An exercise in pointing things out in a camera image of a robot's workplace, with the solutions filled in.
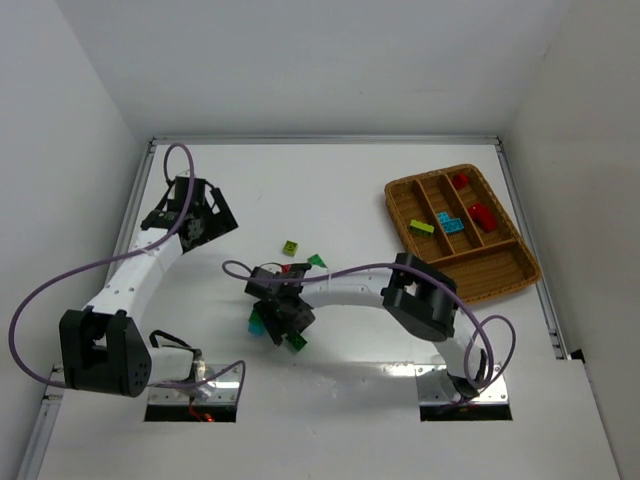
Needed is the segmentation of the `green rounded lego brick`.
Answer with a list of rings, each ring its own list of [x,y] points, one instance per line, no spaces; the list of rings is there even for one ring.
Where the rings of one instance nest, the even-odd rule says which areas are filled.
[[[300,352],[307,345],[307,341],[298,332],[288,333],[286,341],[294,352]]]

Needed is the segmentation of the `lime lego brick stack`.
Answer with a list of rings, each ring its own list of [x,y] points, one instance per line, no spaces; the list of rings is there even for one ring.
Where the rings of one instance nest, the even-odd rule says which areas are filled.
[[[413,219],[409,223],[409,231],[414,235],[429,238],[433,235],[435,228],[433,225]]]

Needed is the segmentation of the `cyan lego brick stack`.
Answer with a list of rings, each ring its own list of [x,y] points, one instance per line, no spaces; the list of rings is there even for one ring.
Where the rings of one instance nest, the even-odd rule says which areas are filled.
[[[464,223],[459,218],[450,219],[442,223],[442,228],[448,235],[459,233],[464,230]]]

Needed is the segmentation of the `red long lego brick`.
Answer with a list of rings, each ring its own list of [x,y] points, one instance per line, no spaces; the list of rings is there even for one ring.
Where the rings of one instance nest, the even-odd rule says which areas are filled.
[[[475,203],[468,208],[468,213],[471,219],[477,223],[484,232],[492,232],[497,229],[497,220],[486,205]]]

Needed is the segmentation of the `small red lego brick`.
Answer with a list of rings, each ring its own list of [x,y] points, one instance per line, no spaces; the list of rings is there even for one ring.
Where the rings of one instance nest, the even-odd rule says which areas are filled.
[[[464,173],[455,174],[451,181],[456,190],[461,190],[469,184],[469,178]]]

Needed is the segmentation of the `small cyan lego brick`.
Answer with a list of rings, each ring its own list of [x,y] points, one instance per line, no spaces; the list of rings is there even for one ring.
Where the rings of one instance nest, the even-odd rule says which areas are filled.
[[[446,212],[439,212],[436,214],[436,216],[441,224],[445,224],[451,221],[451,218]]]

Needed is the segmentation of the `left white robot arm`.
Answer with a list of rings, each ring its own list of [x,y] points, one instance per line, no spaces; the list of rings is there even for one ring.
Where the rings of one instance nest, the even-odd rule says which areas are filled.
[[[137,397],[149,386],[191,390],[202,384],[199,349],[160,330],[143,336],[139,325],[170,267],[237,226],[218,187],[176,178],[142,221],[129,258],[83,309],[68,310],[60,320],[66,387]]]

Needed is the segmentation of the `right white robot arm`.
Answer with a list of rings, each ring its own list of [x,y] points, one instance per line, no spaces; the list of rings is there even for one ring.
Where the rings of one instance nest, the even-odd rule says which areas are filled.
[[[444,360],[450,399],[471,400],[484,383],[489,355],[456,324],[456,283],[417,257],[400,253],[391,268],[365,267],[340,275],[311,263],[285,272],[256,266],[245,292],[274,344],[298,336],[328,306],[372,307],[386,311],[411,336],[432,343]]]

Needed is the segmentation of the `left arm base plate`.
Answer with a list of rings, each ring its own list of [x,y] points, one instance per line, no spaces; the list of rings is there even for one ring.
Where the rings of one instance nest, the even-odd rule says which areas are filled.
[[[235,407],[244,385],[242,363],[232,366],[207,364],[196,381],[209,379],[193,390],[177,390],[153,387],[149,389],[147,405],[160,407],[187,407],[190,400],[194,406]]]

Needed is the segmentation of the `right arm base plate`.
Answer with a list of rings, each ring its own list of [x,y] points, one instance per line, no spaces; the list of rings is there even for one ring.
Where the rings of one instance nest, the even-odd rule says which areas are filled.
[[[494,368],[493,382],[480,389],[478,396],[467,400],[471,405],[507,405],[509,394],[499,366]],[[444,365],[418,364],[415,366],[415,379],[420,406],[447,406],[462,404],[459,392],[454,388]]]

